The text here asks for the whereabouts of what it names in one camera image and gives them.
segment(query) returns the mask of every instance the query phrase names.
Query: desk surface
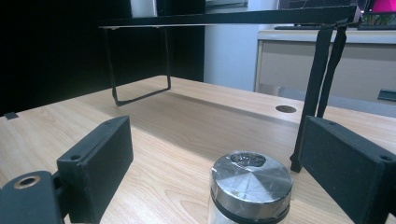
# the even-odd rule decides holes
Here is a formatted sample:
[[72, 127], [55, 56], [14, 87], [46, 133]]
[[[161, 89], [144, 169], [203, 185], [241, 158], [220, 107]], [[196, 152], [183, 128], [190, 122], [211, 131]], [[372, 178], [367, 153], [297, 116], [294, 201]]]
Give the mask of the desk surface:
[[[120, 87], [119, 97], [165, 84], [166, 77], [142, 80]], [[0, 118], [0, 186], [37, 170], [54, 173], [71, 146], [123, 115], [131, 119], [134, 161], [102, 223], [206, 223], [211, 165], [235, 150], [257, 151], [290, 168], [302, 102], [178, 78], [172, 84], [170, 91], [122, 107], [107, 90]], [[278, 112], [277, 105], [297, 112]], [[396, 153], [396, 119], [333, 107], [325, 119]], [[306, 170], [291, 175], [290, 223], [352, 223]], [[396, 219], [390, 215], [388, 223]]]

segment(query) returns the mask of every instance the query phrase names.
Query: glass jar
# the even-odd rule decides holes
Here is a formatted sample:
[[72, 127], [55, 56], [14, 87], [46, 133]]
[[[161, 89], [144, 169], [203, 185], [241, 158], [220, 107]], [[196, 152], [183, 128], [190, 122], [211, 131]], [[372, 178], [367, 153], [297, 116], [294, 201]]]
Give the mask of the glass jar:
[[208, 223], [289, 223], [291, 187], [288, 169], [271, 157], [225, 155], [211, 170]]

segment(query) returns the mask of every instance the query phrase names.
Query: black metal bar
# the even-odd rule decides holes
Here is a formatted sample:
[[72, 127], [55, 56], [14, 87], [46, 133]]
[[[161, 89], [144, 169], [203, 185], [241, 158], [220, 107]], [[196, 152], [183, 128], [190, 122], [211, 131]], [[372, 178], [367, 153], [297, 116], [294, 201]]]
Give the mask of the black metal bar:
[[332, 44], [332, 55], [330, 56], [329, 63], [327, 64], [327, 72], [323, 81], [323, 87], [320, 94], [318, 104], [318, 118], [323, 118], [324, 111], [326, 110], [327, 102], [329, 100], [330, 88], [332, 87], [332, 78], [334, 77], [335, 68], [341, 60], [343, 55], [344, 46], [347, 42], [346, 35], [347, 28], [345, 26], [337, 29], [337, 35]]
[[136, 102], [138, 100], [142, 100], [145, 98], [148, 98], [152, 95], [164, 92], [164, 91], [168, 91], [171, 89], [171, 78], [170, 78], [170, 60], [169, 60], [169, 41], [168, 41], [168, 34], [166, 32], [166, 29], [164, 31], [164, 35], [165, 35], [165, 50], [166, 50], [166, 82], [167, 82], [167, 87], [165, 89], [162, 90], [158, 90], [158, 91], [153, 91], [150, 93], [147, 93], [145, 95], [136, 97], [134, 99], [131, 100], [125, 100], [125, 101], [120, 101], [119, 97], [117, 95], [117, 84], [116, 84], [116, 78], [114, 75], [114, 68], [113, 68], [113, 63], [111, 61], [111, 51], [110, 51], [110, 46], [109, 46], [109, 40], [108, 40], [108, 31], [107, 29], [103, 29], [104, 32], [104, 40], [105, 40], [105, 46], [106, 46], [106, 55], [107, 55], [107, 65], [108, 65], [108, 72], [110, 74], [110, 84], [111, 84], [111, 89], [112, 89], [112, 95], [114, 98], [114, 101], [116, 103], [117, 106], [122, 106], [122, 105], [127, 105], [129, 103], [132, 102]]
[[331, 25], [324, 25], [318, 31], [317, 44], [315, 50], [314, 61], [311, 68], [311, 74], [308, 80], [308, 87], [304, 100], [303, 113], [301, 115], [300, 126], [297, 133], [297, 140], [294, 147], [294, 153], [291, 155], [291, 170], [299, 173], [303, 167], [300, 163], [301, 158], [301, 142], [303, 137], [304, 122], [306, 116], [315, 116], [318, 105], [318, 97], [323, 76], [326, 71], [327, 61], [329, 57], [329, 46], [332, 41]]
[[118, 105], [119, 98], [117, 96], [117, 89], [116, 89], [116, 79], [114, 77], [114, 68], [113, 63], [111, 62], [111, 51], [110, 46], [108, 44], [108, 33], [107, 29], [103, 30], [104, 40], [105, 40], [105, 47], [106, 47], [106, 56], [107, 56], [107, 66], [108, 66], [108, 73], [110, 74], [110, 84], [112, 88], [112, 94], [116, 105]]
[[317, 7], [100, 21], [99, 28], [212, 24], [335, 24], [357, 22], [358, 7]]

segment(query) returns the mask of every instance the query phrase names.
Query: shelf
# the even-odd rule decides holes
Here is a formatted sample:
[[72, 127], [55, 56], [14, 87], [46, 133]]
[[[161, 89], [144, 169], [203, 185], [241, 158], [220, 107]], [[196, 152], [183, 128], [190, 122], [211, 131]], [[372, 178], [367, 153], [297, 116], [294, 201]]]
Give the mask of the shelf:
[[[318, 31], [315, 30], [263, 30], [259, 31], [259, 40], [280, 40], [280, 41], [317, 41]], [[359, 44], [396, 44], [396, 31], [346, 31], [347, 43]]]
[[193, 26], [214, 24], [350, 24], [358, 22], [358, 7], [317, 7], [217, 14], [196, 14], [100, 21], [99, 28]]

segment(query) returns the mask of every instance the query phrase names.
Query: wall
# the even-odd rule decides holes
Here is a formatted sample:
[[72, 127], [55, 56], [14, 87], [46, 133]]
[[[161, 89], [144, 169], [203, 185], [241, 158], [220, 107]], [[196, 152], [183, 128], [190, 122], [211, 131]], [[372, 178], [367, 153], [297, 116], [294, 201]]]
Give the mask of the wall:
[[[249, 0], [247, 10], [272, 9], [277, 0]], [[254, 91], [257, 35], [272, 25], [216, 25], [205, 28], [204, 82]]]

